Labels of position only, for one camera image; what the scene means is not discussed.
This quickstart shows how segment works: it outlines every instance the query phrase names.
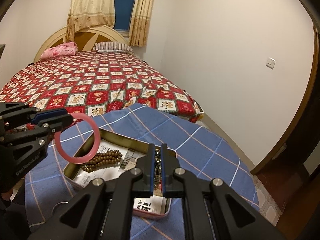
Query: red patterned bedspread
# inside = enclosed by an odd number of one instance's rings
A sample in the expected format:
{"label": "red patterned bedspread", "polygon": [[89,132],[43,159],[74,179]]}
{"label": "red patterned bedspread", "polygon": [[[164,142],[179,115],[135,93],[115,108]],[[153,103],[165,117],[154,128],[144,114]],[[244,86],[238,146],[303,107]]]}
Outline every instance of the red patterned bedspread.
{"label": "red patterned bedspread", "polygon": [[40,109],[65,107],[69,113],[89,116],[136,102],[191,122],[203,114],[188,93],[125,53],[86,51],[30,65],[0,91],[0,102],[21,101]]}

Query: newspaper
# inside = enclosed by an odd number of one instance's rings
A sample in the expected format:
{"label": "newspaper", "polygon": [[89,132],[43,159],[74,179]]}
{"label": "newspaper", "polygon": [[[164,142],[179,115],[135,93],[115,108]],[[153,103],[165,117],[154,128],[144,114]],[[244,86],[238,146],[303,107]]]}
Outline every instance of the newspaper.
{"label": "newspaper", "polygon": [[[106,164],[90,173],[80,169],[73,181],[81,187],[85,187],[95,178],[103,178],[105,181],[116,179],[124,171],[134,168],[138,158],[145,156],[145,154],[141,152],[109,143],[106,140],[101,140],[97,153],[104,153],[108,150],[119,150],[120,153],[122,153],[121,161],[118,164]],[[166,198],[162,197],[161,190],[157,189],[151,198],[135,198],[133,207],[152,213],[164,214],[165,204]]]}

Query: wall switch plate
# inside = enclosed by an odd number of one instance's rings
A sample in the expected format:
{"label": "wall switch plate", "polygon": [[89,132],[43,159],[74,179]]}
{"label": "wall switch plate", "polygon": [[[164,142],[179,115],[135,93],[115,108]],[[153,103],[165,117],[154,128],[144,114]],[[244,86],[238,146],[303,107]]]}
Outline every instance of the wall switch plate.
{"label": "wall switch plate", "polygon": [[275,67],[276,60],[273,58],[268,58],[266,66],[273,69]]}

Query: wooden prayer beads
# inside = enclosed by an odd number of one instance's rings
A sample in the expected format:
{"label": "wooden prayer beads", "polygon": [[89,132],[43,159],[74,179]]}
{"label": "wooden prayer beads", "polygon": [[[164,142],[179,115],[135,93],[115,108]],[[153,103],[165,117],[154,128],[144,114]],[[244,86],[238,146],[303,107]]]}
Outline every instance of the wooden prayer beads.
{"label": "wooden prayer beads", "polygon": [[119,150],[97,153],[90,161],[84,163],[81,168],[87,173],[90,173],[105,164],[118,164],[121,161],[121,157],[122,154]]}

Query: curtain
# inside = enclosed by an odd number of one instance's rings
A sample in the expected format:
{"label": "curtain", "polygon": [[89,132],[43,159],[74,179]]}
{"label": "curtain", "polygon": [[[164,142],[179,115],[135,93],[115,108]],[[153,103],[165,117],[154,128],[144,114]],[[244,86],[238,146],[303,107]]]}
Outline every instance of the curtain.
{"label": "curtain", "polygon": [[71,0],[66,41],[74,41],[79,30],[98,25],[114,27],[115,0]]}
{"label": "curtain", "polygon": [[129,30],[130,45],[144,47],[147,44],[153,0],[135,0]]}

